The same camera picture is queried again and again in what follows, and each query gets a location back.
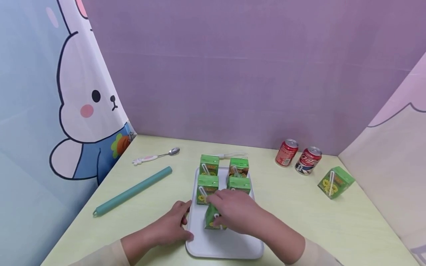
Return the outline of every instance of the cartoon bunny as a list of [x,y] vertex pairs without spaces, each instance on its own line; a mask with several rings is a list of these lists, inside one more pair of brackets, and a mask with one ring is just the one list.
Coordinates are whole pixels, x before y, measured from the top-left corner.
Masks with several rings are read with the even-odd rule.
[[100,184],[130,143],[127,117],[87,20],[81,0],[58,0],[69,31],[57,84],[60,125],[67,135],[50,154],[56,175],[97,178]]

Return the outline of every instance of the fabric backdrop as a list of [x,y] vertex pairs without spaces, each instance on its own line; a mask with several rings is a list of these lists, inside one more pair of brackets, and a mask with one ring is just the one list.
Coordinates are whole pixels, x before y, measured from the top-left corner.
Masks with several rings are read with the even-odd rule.
[[338,155],[426,51],[425,0],[86,1],[138,133]]
[[426,265],[426,55],[340,155],[370,200]]
[[0,2],[2,266],[41,264],[128,138],[81,1],[60,3]]

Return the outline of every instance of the bunny eye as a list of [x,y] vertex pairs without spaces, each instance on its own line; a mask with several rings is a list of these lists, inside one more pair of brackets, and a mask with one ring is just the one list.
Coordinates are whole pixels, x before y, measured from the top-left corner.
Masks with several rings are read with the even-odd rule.
[[101,94],[99,93],[99,91],[94,90],[92,91],[92,100],[97,103],[101,100]]

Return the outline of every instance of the teal tube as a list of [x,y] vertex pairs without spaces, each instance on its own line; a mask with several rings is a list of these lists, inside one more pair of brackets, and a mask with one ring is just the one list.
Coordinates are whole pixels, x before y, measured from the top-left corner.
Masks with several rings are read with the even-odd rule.
[[95,209],[93,212],[93,216],[102,216],[112,210],[113,208],[117,207],[118,205],[124,203],[126,200],[134,197],[135,195],[139,194],[140,192],[146,190],[156,182],[160,181],[161,179],[165,178],[166,176],[170,175],[172,173],[172,168],[170,166],[164,168],[160,172],[156,173],[155,175],[145,179],[144,181],[140,182],[139,184],[129,188],[128,190],[124,191],[123,193],[119,194],[118,196],[115,196],[114,198],[110,199],[109,201],[105,202],[104,204],[100,205]]

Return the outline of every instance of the blue shirt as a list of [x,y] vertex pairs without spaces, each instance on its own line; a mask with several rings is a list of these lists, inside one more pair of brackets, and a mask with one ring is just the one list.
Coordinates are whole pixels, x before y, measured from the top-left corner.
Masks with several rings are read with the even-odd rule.
[[95,143],[83,143],[80,159],[75,170],[74,179],[98,178],[100,184],[120,158],[117,151],[118,141],[128,136],[127,123],[115,134]]

